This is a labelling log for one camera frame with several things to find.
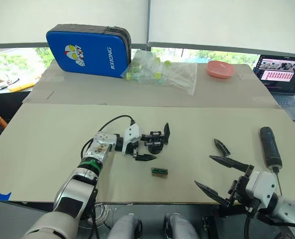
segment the cardboard surface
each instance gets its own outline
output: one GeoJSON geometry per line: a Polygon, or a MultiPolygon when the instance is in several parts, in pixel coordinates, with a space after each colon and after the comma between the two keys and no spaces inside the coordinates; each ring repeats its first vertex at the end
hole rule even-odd
{"type": "MultiPolygon", "coordinates": [[[[283,169],[284,196],[295,200],[295,124],[283,110],[228,108],[161,108],[97,105],[23,104],[0,136],[0,193],[13,201],[51,202],[80,162],[83,144],[107,121],[129,114],[141,133],[162,130],[169,122],[169,145],[150,162],[111,153],[99,177],[98,202],[213,203],[194,184],[197,180],[222,197],[242,173],[208,155],[219,155],[213,138],[231,151],[231,158],[266,170],[259,130],[274,131],[283,169]],[[168,169],[166,179],[151,168],[168,169]]],[[[106,127],[124,134],[129,119],[106,127]]],[[[147,153],[143,145],[140,153],[147,153]]]]}
{"type": "Polygon", "coordinates": [[[279,105],[248,65],[234,65],[235,75],[221,80],[198,64],[193,96],[185,90],[145,86],[119,78],[68,73],[53,61],[24,103],[117,106],[274,108],[279,105]]]}

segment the blue pencil case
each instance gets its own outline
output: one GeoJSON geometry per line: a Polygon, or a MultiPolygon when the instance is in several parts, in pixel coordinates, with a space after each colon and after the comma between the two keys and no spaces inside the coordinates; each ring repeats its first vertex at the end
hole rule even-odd
{"type": "Polygon", "coordinates": [[[131,38],[124,28],[59,24],[46,38],[64,71],[121,77],[131,62],[131,38]]]}

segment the pink bowl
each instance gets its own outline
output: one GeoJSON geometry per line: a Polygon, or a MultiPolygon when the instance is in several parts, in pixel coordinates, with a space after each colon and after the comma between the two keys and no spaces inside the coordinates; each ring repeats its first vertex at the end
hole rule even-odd
{"type": "Polygon", "coordinates": [[[207,73],[211,76],[226,79],[235,73],[234,66],[223,61],[210,61],[207,63],[207,73]]]}

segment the clear plastic bag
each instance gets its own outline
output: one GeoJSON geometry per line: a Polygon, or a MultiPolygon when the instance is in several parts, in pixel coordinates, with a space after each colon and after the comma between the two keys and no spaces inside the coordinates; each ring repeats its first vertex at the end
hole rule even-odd
{"type": "Polygon", "coordinates": [[[144,85],[176,86],[192,96],[197,80],[197,63],[161,62],[150,51],[137,51],[121,76],[144,85]]]}

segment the laptop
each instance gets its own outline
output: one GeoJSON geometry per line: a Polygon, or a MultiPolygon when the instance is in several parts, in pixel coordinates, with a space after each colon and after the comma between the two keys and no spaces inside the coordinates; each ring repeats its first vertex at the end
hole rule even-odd
{"type": "Polygon", "coordinates": [[[295,121],[295,57],[261,55],[254,73],[295,121]]]}

